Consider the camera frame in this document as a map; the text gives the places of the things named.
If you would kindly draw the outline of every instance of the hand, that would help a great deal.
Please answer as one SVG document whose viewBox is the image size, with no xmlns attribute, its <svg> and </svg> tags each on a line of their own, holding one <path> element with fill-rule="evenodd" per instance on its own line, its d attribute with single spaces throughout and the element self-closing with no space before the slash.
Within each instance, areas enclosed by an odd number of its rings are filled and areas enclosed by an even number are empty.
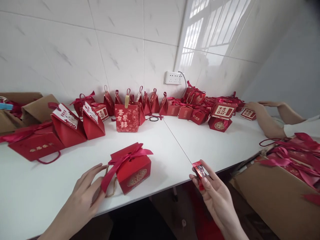
<svg viewBox="0 0 320 240">
<path fill-rule="evenodd" d="M 67 202 L 38 240 L 70 239 L 94 217 L 106 194 L 100 190 L 96 199 L 93 200 L 103 177 L 97 178 L 93 183 L 92 181 L 99 172 L 106 168 L 107 166 L 102 166 L 102 163 L 100 163 L 85 172 L 77 180 Z"/>
<path fill-rule="evenodd" d="M 260 101 L 258 102 L 265 107 L 280 107 L 284 105 L 284 102 L 272 102 L 272 101 Z"/>
<path fill-rule="evenodd" d="M 215 223 L 225 239 L 247 239 L 240 225 L 227 186 L 203 160 L 200 160 L 200 162 L 211 176 L 210 178 L 206 175 L 206 177 L 202 178 L 205 190 L 200 191 L 200 193 Z M 192 174 L 189 177 L 199 189 L 197 177 Z"/>
<path fill-rule="evenodd" d="M 249 110 L 256 112 L 259 108 L 263 108 L 263 105 L 257 102 L 249 102 L 249 103 L 246 103 L 246 105 L 244 105 L 244 108 L 247 108 Z"/>
</svg>

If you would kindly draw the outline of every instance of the person's left hand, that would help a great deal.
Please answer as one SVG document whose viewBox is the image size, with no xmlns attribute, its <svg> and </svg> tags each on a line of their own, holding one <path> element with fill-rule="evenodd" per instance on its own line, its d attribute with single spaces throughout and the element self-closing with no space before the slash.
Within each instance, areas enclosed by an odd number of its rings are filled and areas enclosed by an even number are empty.
<svg viewBox="0 0 320 240">
<path fill-rule="evenodd" d="M 93 183 L 92 181 L 99 172 L 106 168 L 106 165 L 102 166 L 100 163 L 77 180 L 67 202 L 38 240 L 70 239 L 94 217 L 106 194 L 100 190 L 94 200 L 93 197 L 95 192 L 99 190 L 103 177 L 97 178 Z"/>
<path fill-rule="evenodd" d="M 249 102 L 249 103 L 246 103 L 246 105 L 244 105 L 243 108 L 247 108 L 249 110 L 256 112 L 259 108 L 264 108 L 264 106 L 258 102 Z"/>
</svg>

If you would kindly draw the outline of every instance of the brown cardboard box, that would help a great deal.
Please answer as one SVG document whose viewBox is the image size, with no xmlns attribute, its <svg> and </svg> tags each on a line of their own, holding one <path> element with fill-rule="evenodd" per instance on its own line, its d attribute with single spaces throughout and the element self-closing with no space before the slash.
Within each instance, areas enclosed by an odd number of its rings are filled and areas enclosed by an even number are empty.
<svg viewBox="0 0 320 240">
<path fill-rule="evenodd" d="M 256 162 L 230 183 L 280 239 L 320 239 L 320 207 L 302 196 L 317 191 L 283 168 Z"/>
</svg>

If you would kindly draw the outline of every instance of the white sleeve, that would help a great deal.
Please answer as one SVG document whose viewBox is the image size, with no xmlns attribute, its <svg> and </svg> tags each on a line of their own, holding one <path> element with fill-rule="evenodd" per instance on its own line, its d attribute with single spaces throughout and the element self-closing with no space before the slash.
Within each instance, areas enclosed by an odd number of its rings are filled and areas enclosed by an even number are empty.
<svg viewBox="0 0 320 240">
<path fill-rule="evenodd" d="M 304 121 L 294 125 L 286 124 L 283 130 L 287 137 L 292 137 L 295 133 L 303 132 L 312 138 L 320 138 L 320 119 L 310 122 Z"/>
</svg>

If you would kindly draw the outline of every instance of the power socket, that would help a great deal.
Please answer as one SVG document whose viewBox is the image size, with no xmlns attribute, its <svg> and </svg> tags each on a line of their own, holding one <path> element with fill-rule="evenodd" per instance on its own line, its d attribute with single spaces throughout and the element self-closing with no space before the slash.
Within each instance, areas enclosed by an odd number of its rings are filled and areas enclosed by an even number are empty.
<svg viewBox="0 0 320 240">
<path fill-rule="evenodd" d="M 167 71 L 165 74 L 165 84 L 181 84 L 181 73 Z"/>
</svg>

